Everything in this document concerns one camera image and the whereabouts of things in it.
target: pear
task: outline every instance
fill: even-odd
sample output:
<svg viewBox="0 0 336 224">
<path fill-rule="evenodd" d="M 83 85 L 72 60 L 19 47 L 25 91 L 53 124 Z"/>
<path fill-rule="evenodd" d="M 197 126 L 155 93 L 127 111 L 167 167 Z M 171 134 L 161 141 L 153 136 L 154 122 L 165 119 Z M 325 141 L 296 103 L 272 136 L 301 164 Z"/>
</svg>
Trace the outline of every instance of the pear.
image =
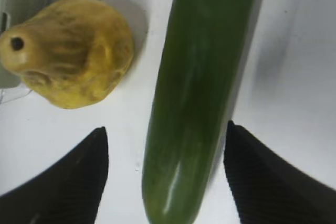
<svg viewBox="0 0 336 224">
<path fill-rule="evenodd" d="M 55 106 L 102 101 L 134 56 L 127 21 L 98 0 L 60 0 L 0 37 L 0 60 Z"/>
</svg>

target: yellow pear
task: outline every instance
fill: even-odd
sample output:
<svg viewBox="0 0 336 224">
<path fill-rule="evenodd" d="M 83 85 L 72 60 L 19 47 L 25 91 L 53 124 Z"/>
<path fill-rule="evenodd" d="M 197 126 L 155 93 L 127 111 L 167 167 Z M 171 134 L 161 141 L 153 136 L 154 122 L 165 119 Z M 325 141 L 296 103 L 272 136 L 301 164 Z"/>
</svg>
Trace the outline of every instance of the yellow pear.
<svg viewBox="0 0 336 224">
<path fill-rule="evenodd" d="M 129 25 L 98 0 L 57 1 L 0 37 L 3 66 L 64 109 L 103 100 L 133 55 Z"/>
</svg>

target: pear stem hole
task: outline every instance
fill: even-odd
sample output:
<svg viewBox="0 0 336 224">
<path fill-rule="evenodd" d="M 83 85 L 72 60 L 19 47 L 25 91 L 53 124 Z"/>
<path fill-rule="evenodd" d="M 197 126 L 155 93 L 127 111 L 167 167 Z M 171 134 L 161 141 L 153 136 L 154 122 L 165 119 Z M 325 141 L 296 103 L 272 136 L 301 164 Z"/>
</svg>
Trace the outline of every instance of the pear stem hole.
<svg viewBox="0 0 336 224">
<path fill-rule="evenodd" d="M 19 37 L 12 38 L 10 43 L 12 44 L 12 48 L 14 51 L 19 51 L 25 46 L 24 41 Z"/>
</svg>

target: white surface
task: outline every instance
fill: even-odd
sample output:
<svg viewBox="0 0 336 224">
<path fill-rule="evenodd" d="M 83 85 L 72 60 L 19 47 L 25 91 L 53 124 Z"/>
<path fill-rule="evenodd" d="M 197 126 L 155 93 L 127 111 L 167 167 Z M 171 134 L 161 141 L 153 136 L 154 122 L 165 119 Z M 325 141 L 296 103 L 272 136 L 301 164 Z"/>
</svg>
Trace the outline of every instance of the white surface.
<svg viewBox="0 0 336 224">
<path fill-rule="evenodd" d="M 111 168 L 97 224 L 147 224 L 141 169 L 172 0 L 106 0 L 129 20 L 140 56 L 103 102 L 66 111 L 32 93 L 0 106 L 0 194 L 42 172 L 106 126 Z M 336 0 L 264 0 L 234 120 L 336 188 Z M 197 224 L 238 224 L 223 167 Z"/>
</svg>

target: cucumber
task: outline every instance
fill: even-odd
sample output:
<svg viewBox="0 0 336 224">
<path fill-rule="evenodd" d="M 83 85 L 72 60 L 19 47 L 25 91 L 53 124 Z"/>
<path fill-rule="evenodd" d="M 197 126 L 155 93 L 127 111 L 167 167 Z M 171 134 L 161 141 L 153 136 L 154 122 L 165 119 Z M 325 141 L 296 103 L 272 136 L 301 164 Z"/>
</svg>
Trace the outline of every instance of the cucumber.
<svg viewBox="0 0 336 224">
<path fill-rule="evenodd" d="M 142 178 L 151 224 L 191 224 L 198 214 L 253 4 L 173 1 Z"/>
</svg>

